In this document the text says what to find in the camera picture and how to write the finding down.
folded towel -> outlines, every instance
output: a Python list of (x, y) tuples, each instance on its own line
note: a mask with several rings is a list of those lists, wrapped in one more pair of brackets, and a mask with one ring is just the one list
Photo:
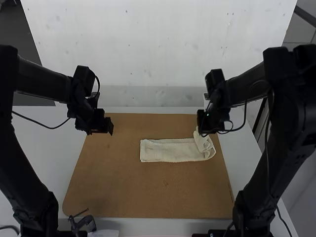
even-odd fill
[(198, 127), (194, 138), (141, 140), (141, 162), (186, 162), (212, 158), (216, 151), (209, 136), (201, 137)]

cork board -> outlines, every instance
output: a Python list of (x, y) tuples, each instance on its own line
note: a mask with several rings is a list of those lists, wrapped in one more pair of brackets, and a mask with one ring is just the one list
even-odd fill
[(196, 115), (107, 114), (114, 134), (87, 136), (64, 202), (66, 215), (231, 218), (232, 191), (217, 135), (207, 161), (142, 163), (141, 139), (192, 138)]

wall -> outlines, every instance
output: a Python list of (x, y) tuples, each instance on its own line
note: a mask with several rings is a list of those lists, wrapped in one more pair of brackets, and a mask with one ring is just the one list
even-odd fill
[[(1, 8), (0, 44), (7, 44), (16, 47), (21, 57), (41, 65), (40, 58), (35, 48), (33, 37), (26, 21), (21, 2), (19, 0), (16, 2), (17, 6), (13, 6), (13, 1), (7, 1)], [(15, 106), (55, 105), (54, 101), (17, 93), (14, 95), (13, 104)]]
[[(22, 4), (43, 65), (67, 75), (89, 66), (101, 81), (100, 106), (202, 106), (205, 75), (222, 68), (229, 79), (260, 63), (263, 50), (282, 44), (295, 2)], [(251, 124), (259, 106), (249, 107)]]

cloth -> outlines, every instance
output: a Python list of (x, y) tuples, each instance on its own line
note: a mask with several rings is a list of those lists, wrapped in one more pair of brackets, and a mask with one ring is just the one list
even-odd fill
[(202, 161), (216, 154), (209, 136), (201, 137), (198, 127), (193, 132), (194, 138), (161, 139), (140, 141), (141, 162), (186, 162)]

white table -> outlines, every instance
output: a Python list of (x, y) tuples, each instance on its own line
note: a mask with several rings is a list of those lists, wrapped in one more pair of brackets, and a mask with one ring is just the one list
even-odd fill
[[(109, 107), (106, 112), (126, 113), (183, 113), (195, 114), (198, 108), (170, 107)], [(47, 125), (56, 125), (66, 117), (64, 107), (18, 107), (15, 111), (37, 119)], [(235, 126), (243, 121), (241, 109), (232, 109), (231, 118)], [(36, 124), (14, 116), (16, 135), (34, 170), (44, 184), (54, 192), (59, 204), (60, 229), (69, 230), (70, 225), (62, 213), (62, 203), (71, 175), (82, 149), (85, 133), (76, 131), (70, 121), (57, 130), (47, 130)], [(260, 149), (246, 123), (243, 129), (226, 135), (219, 135), (219, 141), (230, 179), (234, 197), (249, 181), (261, 156)], [(279, 208), (294, 237), (296, 231), (290, 217), (280, 200)], [(0, 195), (0, 224), (17, 224), (12, 218), (8, 201)], [(117, 229), (120, 236), (171, 235), (191, 236), (193, 233), (206, 233), (208, 229), (225, 229), (230, 220), (190, 220), (190, 219), (132, 219), (97, 218), (99, 229)], [(275, 237), (288, 237), (283, 223), (276, 217), (271, 224)], [(10, 230), (2, 231), (6, 236), (14, 236)]]

